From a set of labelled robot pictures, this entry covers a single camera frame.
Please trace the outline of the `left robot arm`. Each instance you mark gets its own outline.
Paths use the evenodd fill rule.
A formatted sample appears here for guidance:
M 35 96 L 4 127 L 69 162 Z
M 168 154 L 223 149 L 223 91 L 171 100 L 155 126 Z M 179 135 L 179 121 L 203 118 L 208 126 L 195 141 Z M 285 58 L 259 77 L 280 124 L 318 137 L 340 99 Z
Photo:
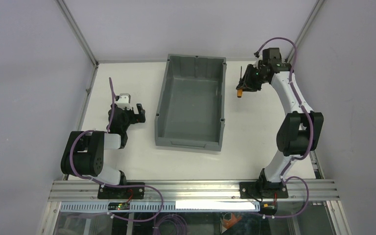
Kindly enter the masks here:
M 136 108 L 137 113 L 133 108 L 121 108 L 115 104 L 108 112 L 107 131 L 72 131 L 60 163 L 62 173 L 93 180 L 103 186 L 126 186 L 124 172 L 104 163 L 104 151 L 124 149 L 129 126 L 146 121 L 142 104 L 136 104 Z

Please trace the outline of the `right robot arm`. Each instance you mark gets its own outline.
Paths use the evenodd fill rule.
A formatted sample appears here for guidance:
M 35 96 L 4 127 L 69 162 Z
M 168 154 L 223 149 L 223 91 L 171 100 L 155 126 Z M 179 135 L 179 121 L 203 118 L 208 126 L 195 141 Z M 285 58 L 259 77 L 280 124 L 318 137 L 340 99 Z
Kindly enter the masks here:
M 246 67 L 236 87 L 237 97 L 244 92 L 260 91 L 271 85 L 279 96 L 285 113 L 276 135 L 277 152 L 263 168 L 256 182 L 241 182 L 241 198 L 287 198 L 286 174 L 297 161 L 305 159 L 317 147 L 324 116 L 308 105 L 296 84 L 292 65 L 283 62 L 280 49 L 270 47 L 256 52 L 255 64 Z

